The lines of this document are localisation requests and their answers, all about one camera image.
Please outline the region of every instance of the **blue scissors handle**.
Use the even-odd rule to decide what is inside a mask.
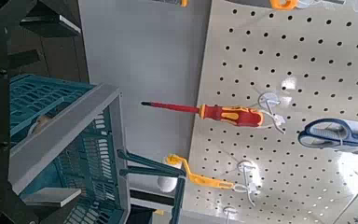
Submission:
[[[314,126],[320,123],[335,123],[343,127],[343,131],[338,133],[332,130],[317,129]],[[307,139],[323,140],[321,144],[308,143]],[[337,147],[341,142],[345,146],[358,147],[358,133],[353,133],[351,127],[342,119],[317,119],[307,126],[305,130],[298,135],[298,142],[304,147],[324,148]]]

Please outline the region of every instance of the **pegboard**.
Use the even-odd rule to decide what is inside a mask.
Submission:
[[[358,192],[358,156],[304,148],[297,135],[316,119],[358,121],[358,14],[213,0],[198,104],[257,107],[266,91],[287,99],[275,107],[285,135],[196,119],[189,156],[194,173],[236,183],[237,163],[254,162],[256,207],[246,194],[188,183],[184,209],[223,217],[233,206],[245,223],[332,223]],[[353,222],[358,206],[348,213],[338,223]]]

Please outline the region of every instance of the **red and yellow screwdriver handle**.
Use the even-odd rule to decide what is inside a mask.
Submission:
[[[262,112],[242,106],[202,105],[200,117],[202,119],[221,120],[239,127],[259,127],[264,122]]]

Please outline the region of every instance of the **screwdriver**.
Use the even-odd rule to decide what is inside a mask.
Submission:
[[[199,114],[202,119],[214,119],[238,127],[259,127],[264,122],[264,114],[257,109],[243,106],[201,105],[200,108],[187,105],[170,105],[155,102],[141,102],[158,108]]]
[[[188,5],[188,0],[152,0],[152,1],[171,3],[171,4],[179,5],[181,7],[187,7]]]

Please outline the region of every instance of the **teal plastic basket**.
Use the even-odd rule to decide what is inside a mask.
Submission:
[[[90,84],[25,75],[10,81],[10,135],[20,142],[41,115],[54,118],[93,88]],[[106,108],[21,193],[40,189],[81,189],[68,224],[116,224],[120,207],[109,109]]]
[[[29,126],[40,115],[62,103],[71,104],[92,85],[54,78],[22,75],[10,80],[10,136]]]
[[[111,132],[106,108],[54,162],[64,187],[82,189],[82,196],[121,209]]]

